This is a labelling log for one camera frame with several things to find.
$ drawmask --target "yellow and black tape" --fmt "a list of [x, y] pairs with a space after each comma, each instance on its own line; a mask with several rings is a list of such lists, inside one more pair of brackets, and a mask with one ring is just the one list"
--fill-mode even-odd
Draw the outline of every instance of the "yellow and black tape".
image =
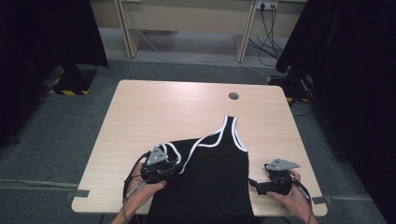
[[51, 90], [49, 93], [51, 93], [51, 94], [61, 94], [61, 95], [87, 95], [88, 91], [58, 91], [58, 90]]

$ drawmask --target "gray carpet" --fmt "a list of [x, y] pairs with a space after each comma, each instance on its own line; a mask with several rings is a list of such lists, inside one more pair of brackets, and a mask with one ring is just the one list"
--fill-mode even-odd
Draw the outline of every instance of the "gray carpet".
[[[260, 71], [279, 76], [275, 69]], [[82, 177], [111, 98], [123, 79], [267, 84], [264, 75], [244, 67], [109, 61], [109, 68], [98, 68], [88, 95], [47, 94], [21, 129], [21, 142], [0, 148], [0, 223], [111, 221], [114, 215], [74, 213], [70, 195]], [[350, 164], [334, 156], [315, 114], [298, 116], [312, 110], [311, 105], [291, 108], [323, 195], [332, 203], [328, 215], [319, 221], [386, 223]], [[268, 218], [263, 223], [286, 222]]]

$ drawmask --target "black curtain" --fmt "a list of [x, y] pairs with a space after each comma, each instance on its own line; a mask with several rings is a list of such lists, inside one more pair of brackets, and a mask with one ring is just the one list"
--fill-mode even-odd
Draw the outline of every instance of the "black curtain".
[[309, 13], [276, 65], [312, 76], [318, 117], [332, 145], [345, 153], [388, 223], [396, 223], [395, 11], [394, 1], [308, 1]]
[[88, 0], [0, 1], [0, 55], [0, 144], [20, 128], [56, 66], [107, 66]]

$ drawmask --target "human hand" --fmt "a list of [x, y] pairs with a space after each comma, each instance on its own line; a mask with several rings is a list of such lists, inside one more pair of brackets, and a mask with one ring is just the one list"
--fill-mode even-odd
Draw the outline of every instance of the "human hand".
[[137, 211], [137, 209], [143, 206], [155, 192], [165, 187], [166, 181], [164, 180], [157, 184], [146, 184], [140, 176], [142, 165], [142, 162], [139, 162], [136, 165], [136, 168], [132, 173], [134, 178], [132, 179], [131, 183], [129, 183], [127, 192], [131, 191], [131, 189], [137, 186], [136, 190], [129, 198], [126, 199], [119, 214], [112, 223], [128, 222], [134, 216], [134, 213]]
[[[290, 173], [301, 182], [301, 176], [294, 170], [290, 170]], [[300, 190], [293, 184], [291, 186], [290, 193], [288, 195], [281, 195], [275, 192], [267, 192], [267, 196], [282, 203], [283, 207], [286, 207], [295, 216], [299, 217], [304, 223], [314, 224], [318, 223], [315, 216], [312, 213], [312, 209], [305, 196]]]

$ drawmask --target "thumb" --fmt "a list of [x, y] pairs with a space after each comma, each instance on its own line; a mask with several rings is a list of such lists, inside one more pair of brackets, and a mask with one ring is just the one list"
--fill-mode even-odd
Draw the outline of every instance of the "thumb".
[[272, 198], [272, 199], [274, 199], [274, 200], [276, 200], [276, 201], [279, 201], [279, 202], [283, 202], [283, 195], [280, 195], [280, 194], [278, 194], [278, 193], [275, 193], [275, 192], [272, 192], [272, 191], [268, 191], [267, 192], [267, 194], [266, 194], [268, 197], [270, 197], [270, 198]]
[[152, 185], [154, 191], [158, 191], [160, 189], [163, 189], [163, 188], [165, 188], [165, 186], [166, 186], [166, 181], [164, 181], [164, 180], [162, 180], [161, 182], [159, 182], [157, 184]]

